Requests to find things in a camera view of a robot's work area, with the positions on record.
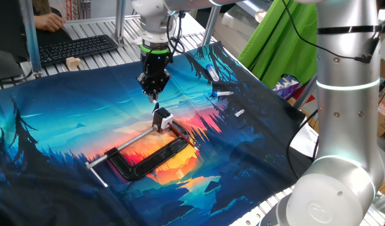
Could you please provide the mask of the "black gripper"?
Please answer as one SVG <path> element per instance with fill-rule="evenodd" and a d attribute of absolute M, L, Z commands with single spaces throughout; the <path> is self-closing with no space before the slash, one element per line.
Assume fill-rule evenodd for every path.
<path fill-rule="evenodd" d="M 168 81 L 171 79 L 171 75 L 167 71 L 164 71 L 169 61 L 170 52 L 168 51 L 143 51 L 141 53 L 143 72 L 136 77 L 136 79 L 140 84 L 143 93 L 148 96 L 151 103 L 158 100 L 159 94 L 164 90 Z"/>

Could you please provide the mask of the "person's bare hand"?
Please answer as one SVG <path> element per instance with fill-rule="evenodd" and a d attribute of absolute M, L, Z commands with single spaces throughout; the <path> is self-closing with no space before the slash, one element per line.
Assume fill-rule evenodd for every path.
<path fill-rule="evenodd" d="M 63 28 L 66 21 L 55 13 L 34 16 L 35 27 L 38 30 L 54 33 Z"/>

